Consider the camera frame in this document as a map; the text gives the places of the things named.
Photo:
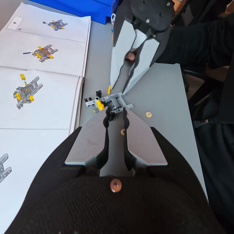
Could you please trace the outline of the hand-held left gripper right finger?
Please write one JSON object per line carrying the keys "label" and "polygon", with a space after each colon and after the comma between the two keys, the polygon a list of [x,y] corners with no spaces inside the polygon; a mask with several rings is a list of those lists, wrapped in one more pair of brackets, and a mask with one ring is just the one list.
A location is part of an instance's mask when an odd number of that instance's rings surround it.
{"label": "hand-held left gripper right finger", "polygon": [[128,108],[123,109],[123,120],[124,161],[128,171],[167,166],[168,162],[151,127]]}

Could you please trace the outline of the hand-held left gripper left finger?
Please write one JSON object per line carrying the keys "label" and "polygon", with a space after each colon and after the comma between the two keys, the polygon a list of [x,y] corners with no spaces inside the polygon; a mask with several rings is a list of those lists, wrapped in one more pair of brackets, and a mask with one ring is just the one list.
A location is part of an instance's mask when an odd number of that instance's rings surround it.
{"label": "hand-held left gripper left finger", "polygon": [[66,165],[101,169],[109,157],[109,107],[105,107],[86,122],[65,160]]}

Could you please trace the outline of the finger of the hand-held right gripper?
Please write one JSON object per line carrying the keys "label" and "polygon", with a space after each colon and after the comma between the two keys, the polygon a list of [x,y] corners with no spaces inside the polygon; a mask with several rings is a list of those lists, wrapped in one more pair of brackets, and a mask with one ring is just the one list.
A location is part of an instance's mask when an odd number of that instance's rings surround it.
{"label": "finger of the hand-held right gripper", "polygon": [[146,39],[138,48],[135,62],[130,69],[122,93],[125,95],[148,71],[153,57],[158,49],[159,42],[154,38]]}
{"label": "finger of the hand-held right gripper", "polygon": [[124,65],[126,55],[132,48],[135,41],[136,33],[133,25],[124,20],[122,28],[119,33],[116,45],[112,49],[111,68],[110,68],[110,87],[114,88]]}

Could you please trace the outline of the grey lego frame assembly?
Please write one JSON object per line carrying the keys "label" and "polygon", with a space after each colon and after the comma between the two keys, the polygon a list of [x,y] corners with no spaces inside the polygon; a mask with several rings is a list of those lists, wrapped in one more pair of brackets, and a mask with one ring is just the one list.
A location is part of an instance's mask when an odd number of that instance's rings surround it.
{"label": "grey lego frame assembly", "polygon": [[[109,104],[106,104],[106,103],[102,102],[102,92],[101,92],[101,90],[96,91],[96,97],[94,99],[92,99],[90,97],[89,100],[87,98],[85,98],[84,100],[85,100],[85,103],[86,103],[87,107],[95,106],[95,109],[94,109],[95,113],[99,113],[101,110],[103,110],[107,106],[110,107]],[[133,106],[133,104],[128,104],[128,105],[126,104],[124,107],[128,108],[128,109],[131,109],[134,106]],[[110,107],[109,121],[112,121],[118,113],[121,113],[123,111],[124,107],[122,107],[122,108],[120,108],[118,110],[114,110],[114,111]]]}

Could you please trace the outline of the white lego instruction booklet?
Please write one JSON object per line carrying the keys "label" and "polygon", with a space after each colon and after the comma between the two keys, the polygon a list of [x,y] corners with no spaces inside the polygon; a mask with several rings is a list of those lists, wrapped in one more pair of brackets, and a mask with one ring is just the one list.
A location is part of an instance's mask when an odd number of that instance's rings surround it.
{"label": "white lego instruction booklet", "polygon": [[0,233],[75,128],[91,17],[21,3],[0,32]]}

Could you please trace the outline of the person's right hand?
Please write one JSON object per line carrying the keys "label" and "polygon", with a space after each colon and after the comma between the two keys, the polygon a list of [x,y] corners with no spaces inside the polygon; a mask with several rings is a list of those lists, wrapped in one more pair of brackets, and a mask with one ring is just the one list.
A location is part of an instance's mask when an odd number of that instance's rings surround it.
{"label": "person's right hand", "polygon": [[136,56],[136,53],[130,51],[130,52],[126,55],[125,60],[134,61],[134,60],[135,60],[135,56]]}

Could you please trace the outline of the black chair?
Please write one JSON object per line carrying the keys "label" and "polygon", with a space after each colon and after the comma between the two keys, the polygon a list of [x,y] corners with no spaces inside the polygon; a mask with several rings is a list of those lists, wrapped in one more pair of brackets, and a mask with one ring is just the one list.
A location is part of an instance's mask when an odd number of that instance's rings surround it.
{"label": "black chair", "polygon": [[201,101],[205,96],[207,96],[211,92],[213,87],[212,79],[205,74],[205,66],[180,65],[180,68],[186,93],[189,92],[190,85],[185,75],[192,75],[204,81],[201,87],[193,94],[193,96],[188,101],[189,105],[196,105],[199,101]]}

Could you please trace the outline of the blue plastic bin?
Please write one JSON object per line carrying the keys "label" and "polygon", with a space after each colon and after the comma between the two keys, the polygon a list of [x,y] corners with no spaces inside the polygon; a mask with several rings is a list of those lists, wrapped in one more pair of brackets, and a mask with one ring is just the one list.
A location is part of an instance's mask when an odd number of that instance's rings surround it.
{"label": "blue plastic bin", "polygon": [[117,8],[118,0],[32,0],[76,16],[90,16],[92,21],[106,24]]}

